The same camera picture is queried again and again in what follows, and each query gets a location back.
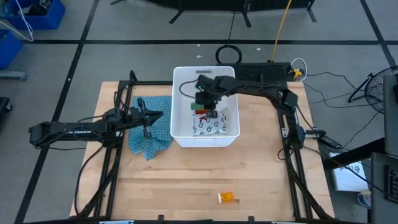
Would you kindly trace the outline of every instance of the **blue container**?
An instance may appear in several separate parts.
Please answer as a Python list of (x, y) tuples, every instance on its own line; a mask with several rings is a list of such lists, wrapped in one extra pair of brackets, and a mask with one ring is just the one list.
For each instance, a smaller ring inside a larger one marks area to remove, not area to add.
[[(18, 0), (21, 7), (30, 6), (33, 3), (38, 3), (40, 0)], [(10, 0), (11, 9), (17, 14), (19, 11), (15, 0)], [(25, 16), (26, 21), (30, 24), (33, 30), (50, 30), (58, 29), (62, 17), (65, 14), (65, 6), (60, 0), (53, 0), (47, 15), (45, 16)], [(6, 16), (5, 17), (16, 29), (26, 30), (27, 27), (21, 16)]]
[(6, 69), (22, 48), (22, 43), (14, 37), (11, 31), (0, 29), (0, 69)]

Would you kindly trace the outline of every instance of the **blue towel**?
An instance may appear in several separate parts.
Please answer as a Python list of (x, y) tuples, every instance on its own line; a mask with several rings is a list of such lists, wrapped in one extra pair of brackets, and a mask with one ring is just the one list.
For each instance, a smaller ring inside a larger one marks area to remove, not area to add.
[(144, 158), (148, 161), (153, 159), (157, 151), (166, 150), (172, 143), (173, 137), (170, 135), (170, 120), (172, 110), (171, 96), (134, 96), (132, 105), (138, 108), (137, 99), (142, 98), (148, 110), (163, 111), (163, 116), (159, 118), (149, 131), (152, 138), (144, 137), (144, 127), (132, 128), (129, 131), (129, 146), (134, 154), (144, 152)]

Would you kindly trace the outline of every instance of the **patterned fabric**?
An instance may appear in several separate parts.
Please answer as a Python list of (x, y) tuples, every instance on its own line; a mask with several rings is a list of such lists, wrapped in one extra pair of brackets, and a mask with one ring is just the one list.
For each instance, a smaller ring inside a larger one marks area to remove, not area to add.
[(226, 115), (218, 112), (217, 118), (207, 118), (205, 114), (193, 116), (193, 135), (206, 136), (212, 134), (226, 134)]
[(171, 96), (135, 96), (132, 105), (138, 108), (137, 98), (142, 98), (148, 110), (163, 111), (163, 116), (159, 118), (149, 128), (152, 138), (144, 137), (144, 127), (132, 128), (129, 130), (129, 146), (134, 154), (144, 152), (144, 158), (148, 161), (153, 159), (157, 151), (166, 150), (172, 143), (173, 137), (170, 135), (171, 120)]

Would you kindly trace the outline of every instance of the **wooden tabletop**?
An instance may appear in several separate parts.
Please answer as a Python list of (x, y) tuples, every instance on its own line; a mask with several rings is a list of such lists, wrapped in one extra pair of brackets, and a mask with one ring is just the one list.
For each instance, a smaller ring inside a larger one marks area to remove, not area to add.
[[(102, 84), (95, 115), (113, 107), (117, 87), (118, 82)], [(289, 83), (289, 89), (298, 94), (300, 109), (311, 122), (303, 84)], [(171, 92), (171, 86), (134, 86), (132, 94), (156, 96)], [(156, 220), (164, 215), (165, 220), (246, 221), (248, 216), (258, 221), (293, 220), (286, 166), (277, 158), (282, 148), (277, 111), (261, 97), (239, 95), (238, 103), (241, 134), (230, 147), (181, 148), (173, 141), (167, 150), (146, 161), (142, 154), (131, 152), (126, 132), (112, 219)], [(318, 150), (313, 139), (306, 139), (305, 146)], [(99, 147), (100, 143), (89, 142), (84, 161)], [(104, 154), (103, 149), (82, 173), (79, 210), (98, 189)], [(309, 191), (334, 216), (319, 154), (302, 149), (301, 155)], [(234, 192), (236, 201), (219, 204), (217, 193), (226, 191)], [(301, 216), (305, 217), (302, 194), (298, 188), (297, 192)], [(106, 192), (101, 214), (107, 197)]]

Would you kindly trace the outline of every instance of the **white plastic container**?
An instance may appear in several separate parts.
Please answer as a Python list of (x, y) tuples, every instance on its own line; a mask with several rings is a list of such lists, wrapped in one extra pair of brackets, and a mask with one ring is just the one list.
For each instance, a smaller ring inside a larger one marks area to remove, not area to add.
[[(182, 83), (196, 80), (199, 75), (205, 75), (210, 78), (221, 75), (235, 77), (235, 72), (229, 66), (175, 68), (170, 133), (181, 147), (227, 147), (241, 132), (239, 127), (238, 96), (224, 96), (216, 106), (216, 110), (227, 109), (227, 134), (194, 136), (191, 103), (195, 102), (195, 99), (183, 96), (179, 88)], [(195, 93), (199, 91), (195, 88), (195, 84), (196, 82), (185, 84), (182, 87), (182, 92), (189, 96), (195, 96)]]

